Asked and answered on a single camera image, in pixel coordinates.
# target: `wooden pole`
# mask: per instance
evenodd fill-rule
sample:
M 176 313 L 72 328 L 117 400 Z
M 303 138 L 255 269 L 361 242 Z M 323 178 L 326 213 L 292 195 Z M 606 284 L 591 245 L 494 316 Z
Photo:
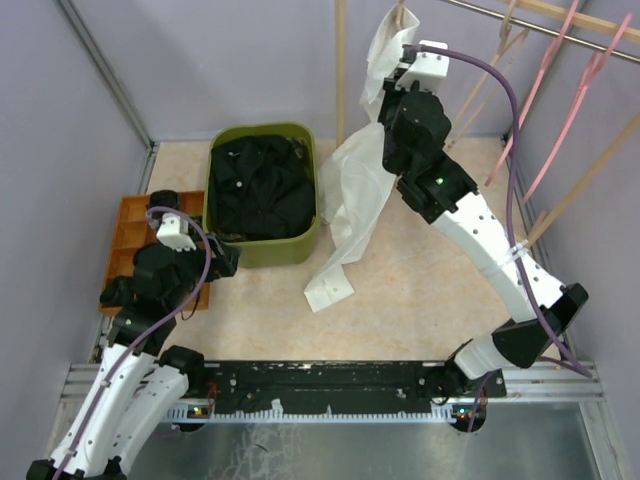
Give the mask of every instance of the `wooden pole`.
M 344 142 L 347 90 L 347 0 L 334 0 L 336 35 L 336 148 Z
M 600 157 L 595 161 L 591 168 L 587 170 L 587 172 L 582 176 L 582 178 L 574 185 L 569 194 L 553 209 L 551 213 L 547 215 L 547 217 L 542 221 L 540 226 L 533 231 L 532 235 L 529 236 L 529 247 L 533 245 L 538 238 L 540 238 L 544 232 L 551 226 L 556 218 L 558 218 L 562 212 L 566 210 L 566 208 L 571 205 L 571 202 L 575 200 L 575 198 L 584 190 L 584 188 L 589 185 L 593 177 L 602 170 L 609 160 L 613 158 L 618 149 L 629 139 L 633 132 L 640 127 L 640 111 L 636 113 L 635 117 L 633 117 L 627 126 L 624 127 L 622 132 L 618 135 L 618 137 L 611 142 L 611 144 L 607 147 L 607 149 L 600 155 Z
M 509 0 L 499 0 L 502 3 L 509 3 Z M 529 12 L 538 13 L 546 17 L 555 18 L 556 20 L 564 20 L 567 18 L 568 10 L 566 8 L 551 5 L 549 3 L 542 2 L 540 0 L 519 0 L 516 8 L 522 8 Z M 604 33 L 613 37 L 618 28 L 619 23 L 604 20 L 598 17 L 592 17 L 591 15 L 585 15 L 584 13 L 576 13 L 571 21 L 572 25 L 580 28 L 586 28 L 587 30 L 593 30 L 594 32 Z M 640 30 L 637 28 L 628 27 L 622 35 L 624 40 L 628 40 L 633 43 L 640 44 Z

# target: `white garment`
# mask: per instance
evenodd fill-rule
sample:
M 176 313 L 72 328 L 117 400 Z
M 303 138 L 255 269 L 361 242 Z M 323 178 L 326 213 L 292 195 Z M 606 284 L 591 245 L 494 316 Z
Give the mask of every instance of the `white garment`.
M 404 7 L 405 28 L 398 31 L 396 8 L 382 20 L 367 56 L 367 79 L 360 105 L 371 123 L 351 135 L 319 171 L 321 215 L 330 224 L 336 251 L 304 290 L 314 312 L 354 293 L 342 265 L 356 262 L 364 255 L 395 183 L 395 176 L 382 167 L 384 130 L 377 122 L 382 84 L 398 66 L 402 45 L 412 42 L 420 25 L 416 16 Z

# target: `olive green container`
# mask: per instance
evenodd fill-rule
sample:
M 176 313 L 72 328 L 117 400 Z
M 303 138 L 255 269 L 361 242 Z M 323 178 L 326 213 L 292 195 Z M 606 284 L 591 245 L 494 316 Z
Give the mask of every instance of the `olive green container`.
M 315 143 L 313 134 L 297 123 L 267 123 L 264 125 L 246 125 L 233 127 L 218 134 L 211 142 L 209 149 L 209 166 L 207 169 L 207 183 L 204 192 L 204 207 L 202 218 L 205 232 L 215 232 L 216 226 L 209 210 L 209 176 L 211 175 L 211 150 L 223 143 L 236 140 L 247 135 L 282 135 L 283 137 L 295 137 L 304 141 L 308 149 L 305 170 L 313 179 L 313 187 L 316 194 L 316 215 L 309 230 L 302 235 L 293 238 L 279 240 L 261 240 L 256 242 L 233 242 L 229 245 L 240 247 L 239 265 L 243 268 L 268 267 L 273 265 L 290 265 L 304 262 L 315 247 L 320 224 L 320 201 L 318 197 L 318 166 L 316 162 Z

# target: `pink plastic hanger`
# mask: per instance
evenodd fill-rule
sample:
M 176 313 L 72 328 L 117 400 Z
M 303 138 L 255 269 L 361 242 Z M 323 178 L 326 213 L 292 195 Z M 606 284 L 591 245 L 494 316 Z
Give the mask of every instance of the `pink plastic hanger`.
M 555 159 L 558 153 L 558 150 L 562 146 L 562 142 L 564 142 L 564 139 L 567 136 L 569 129 L 571 128 L 571 124 L 576 118 L 578 110 L 580 110 L 580 106 L 582 105 L 582 101 L 584 100 L 584 97 L 587 94 L 587 90 L 591 86 L 591 83 L 593 83 L 593 81 L 595 80 L 598 73 L 600 73 L 600 70 L 602 70 L 602 68 L 604 67 L 604 64 L 607 63 L 607 60 L 609 59 L 611 52 L 613 51 L 614 48 L 616 48 L 616 45 L 620 41 L 620 38 L 622 38 L 622 34 L 624 33 L 627 26 L 629 25 L 629 22 L 631 22 L 632 16 L 633 15 L 628 13 L 627 16 L 624 17 L 624 20 L 620 24 L 620 28 L 618 28 L 618 31 L 615 37 L 613 37 L 611 45 L 609 45 L 609 48 L 607 48 L 607 51 L 605 53 L 596 52 L 591 56 L 591 59 L 589 60 L 589 63 L 587 63 L 587 66 L 585 67 L 584 72 L 582 72 L 582 77 L 580 78 L 578 89 L 576 90 L 576 96 L 573 99 L 573 104 L 571 105 L 569 114 L 567 115 L 567 118 L 564 121 L 564 125 L 562 126 L 562 130 L 560 131 L 560 135 L 558 135 L 558 139 L 556 140 L 555 145 L 551 149 L 551 153 L 549 154 L 549 157 L 547 157 L 547 160 L 544 162 L 544 165 L 538 172 L 538 176 L 533 181 L 533 183 L 531 184 L 531 187 L 529 187 L 529 190 L 525 194 L 523 198 L 524 202 L 529 201 L 529 199 L 531 198 L 531 195 L 533 195 L 533 192 L 536 191 L 536 188 L 538 188 L 538 185 L 540 185 L 540 181 L 542 180 L 544 175 L 547 173 L 549 166 Z
M 547 47 L 547 50 L 544 52 L 544 56 L 542 57 L 542 61 L 540 62 L 540 67 L 538 67 L 538 75 L 536 75 L 536 80 L 535 82 L 533 82 L 533 87 L 531 87 L 531 91 L 529 92 L 527 101 L 525 102 L 524 106 L 522 107 L 522 111 L 520 112 L 520 128 L 522 128 L 522 124 L 524 123 L 525 118 L 527 118 L 529 109 L 533 104 L 533 100 L 536 98 L 536 94 L 538 93 L 538 89 L 540 88 L 542 79 L 547 73 L 547 69 L 549 68 L 549 65 L 551 65 L 551 62 L 553 62 L 553 59 L 558 53 L 558 50 L 560 50 L 560 46 L 562 45 L 564 36 L 567 34 L 567 30 L 569 30 L 569 27 L 571 26 L 571 21 L 573 20 L 573 16 L 576 13 L 576 9 L 578 8 L 579 3 L 580 3 L 580 0 L 573 0 L 573 3 L 571 4 L 571 8 L 567 13 L 567 18 L 565 18 L 564 23 L 562 24 L 562 28 L 560 29 L 559 35 L 551 41 L 551 43 Z M 507 142 L 507 146 L 504 147 L 504 151 L 502 152 L 500 159 L 498 160 L 496 165 L 493 167 L 493 170 L 491 170 L 491 173 L 489 174 L 489 178 L 487 178 L 487 181 L 485 182 L 486 186 L 489 186 L 493 181 L 493 179 L 495 178 L 496 174 L 498 173 L 498 170 L 500 169 L 505 159 L 507 158 L 507 155 L 509 155 L 512 144 L 513 144 L 513 140 L 510 138 L 509 141 Z

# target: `orange wooden box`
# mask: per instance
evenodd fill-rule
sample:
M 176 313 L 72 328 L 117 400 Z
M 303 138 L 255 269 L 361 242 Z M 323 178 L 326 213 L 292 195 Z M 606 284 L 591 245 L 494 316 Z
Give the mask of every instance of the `orange wooden box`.
M 188 215 L 202 215 L 203 202 L 203 191 L 180 193 L 180 210 Z M 103 289 L 118 275 L 133 275 L 133 255 L 136 250 L 156 241 L 155 232 L 149 227 L 144 216 L 148 204 L 149 195 L 122 197 Z M 205 283 L 202 287 L 197 310 L 209 308 L 209 285 Z M 193 303 L 185 308 L 185 312 L 192 308 Z M 120 307 L 100 306 L 99 310 L 104 315 L 114 316 L 120 311 Z

